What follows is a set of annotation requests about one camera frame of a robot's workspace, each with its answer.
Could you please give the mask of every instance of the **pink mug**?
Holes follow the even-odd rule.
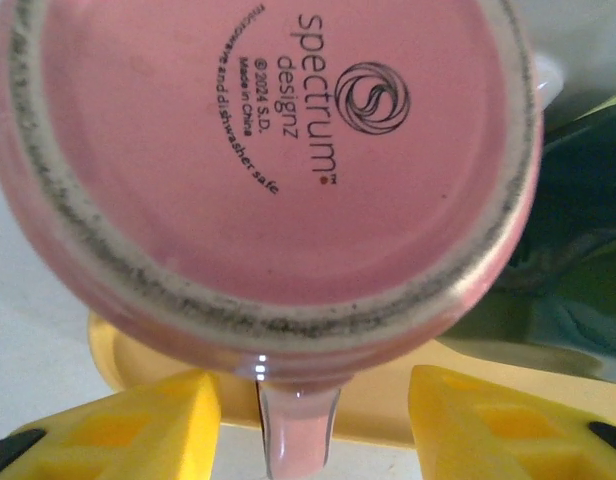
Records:
[[[261,382],[269,475],[297,478],[341,386],[503,268],[536,88],[506,0],[2,0],[0,180],[84,302]]]

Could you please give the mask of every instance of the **unglazed rim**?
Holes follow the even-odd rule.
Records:
[[[205,289],[160,269],[97,210],[54,138],[41,75],[41,32],[49,0],[17,0],[9,86],[20,149],[51,209],[84,254],[83,266],[125,302],[160,323],[237,349],[328,352],[376,343],[461,308],[499,258],[532,194],[540,114],[531,57],[508,0],[478,0],[491,26],[506,81],[505,160],[488,205],[464,244],[425,275],[354,303],[285,307]]]

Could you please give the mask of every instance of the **yellow tray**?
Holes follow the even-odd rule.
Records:
[[[96,314],[90,347],[104,380],[123,390],[191,369],[122,334]],[[438,365],[594,412],[616,424],[616,385],[467,357],[432,341],[414,352],[358,374],[341,395],[334,435],[356,442],[412,448],[408,383],[414,365]],[[260,428],[253,382],[220,374],[222,422]]]

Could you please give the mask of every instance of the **swirl logo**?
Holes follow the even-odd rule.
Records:
[[[404,123],[410,93],[401,76],[376,62],[353,65],[335,87],[335,102],[344,121],[358,132],[385,135]]]

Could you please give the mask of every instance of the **mug handle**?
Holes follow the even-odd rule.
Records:
[[[328,461],[341,385],[312,391],[258,384],[266,467],[271,480],[314,475]]]
[[[559,64],[544,53],[535,53],[537,91],[542,109],[550,105],[564,89],[564,72]]]

